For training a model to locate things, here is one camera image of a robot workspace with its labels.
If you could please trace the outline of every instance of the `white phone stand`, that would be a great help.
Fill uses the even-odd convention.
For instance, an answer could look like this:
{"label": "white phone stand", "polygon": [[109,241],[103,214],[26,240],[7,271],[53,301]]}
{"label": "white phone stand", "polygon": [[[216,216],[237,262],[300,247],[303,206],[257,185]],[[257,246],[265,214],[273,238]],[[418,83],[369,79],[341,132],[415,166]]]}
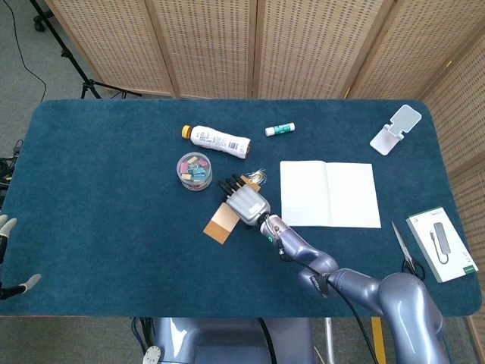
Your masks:
{"label": "white phone stand", "polygon": [[409,105],[403,105],[391,117],[391,125],[385,124],[371,140],[371,147],[382,155],[388,155],[394,146],[404,139],[402,133],[409,133],[421,120],[421,114]]}

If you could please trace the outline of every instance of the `open notebook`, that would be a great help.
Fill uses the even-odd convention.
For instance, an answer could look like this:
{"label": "open notebook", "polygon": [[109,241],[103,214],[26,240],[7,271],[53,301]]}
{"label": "open notebook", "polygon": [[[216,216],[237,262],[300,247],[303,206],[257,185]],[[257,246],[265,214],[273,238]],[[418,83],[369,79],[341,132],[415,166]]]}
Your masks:
{"label": "open notebook", "polygon": [[282,161],[280,173],[288,225],[380,228],[372,165]]}

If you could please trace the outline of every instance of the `bottle cap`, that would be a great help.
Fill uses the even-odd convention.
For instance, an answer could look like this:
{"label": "bottle cap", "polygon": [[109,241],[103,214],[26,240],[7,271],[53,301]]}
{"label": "bottle cap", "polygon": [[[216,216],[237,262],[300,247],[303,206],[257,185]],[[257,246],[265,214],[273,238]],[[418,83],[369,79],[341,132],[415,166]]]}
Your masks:
{"label": "bottle cap", "polygon": [[184,125],[182,128],[182,138],[189,139],[190,125]]}

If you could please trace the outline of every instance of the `clear plastic container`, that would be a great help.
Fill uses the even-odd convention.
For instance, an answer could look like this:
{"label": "clear plastic container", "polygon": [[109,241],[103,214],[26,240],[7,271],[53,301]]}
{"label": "clear plastic container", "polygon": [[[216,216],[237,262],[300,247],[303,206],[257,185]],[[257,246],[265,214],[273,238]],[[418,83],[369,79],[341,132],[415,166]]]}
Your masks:
{"label": "clear plastic container", "polygon": [[202,191],[212,182],[211,161],[201,153],[187,153],[177,163],[177,174],[185,188]]}

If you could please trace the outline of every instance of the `cardboard piece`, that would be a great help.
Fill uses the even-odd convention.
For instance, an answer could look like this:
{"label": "cardboard piece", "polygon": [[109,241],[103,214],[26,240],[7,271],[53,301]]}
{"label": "cardboard piece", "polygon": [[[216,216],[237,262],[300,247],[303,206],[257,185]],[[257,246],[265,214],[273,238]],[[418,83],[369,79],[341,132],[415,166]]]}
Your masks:
{"label": "cardboard piece", "polygon": [[[261,188],[258,184],[250,182],[246,176],[241,176],[241,178],[255,191],[259,191]],[[209,223],[205,226],[204,233],[219,244],[224,244],[230,233],[236,227],[238,221],[239,216],[236,215],[228,204],[223,202],[215,212],[214,216],[212,216]]]}

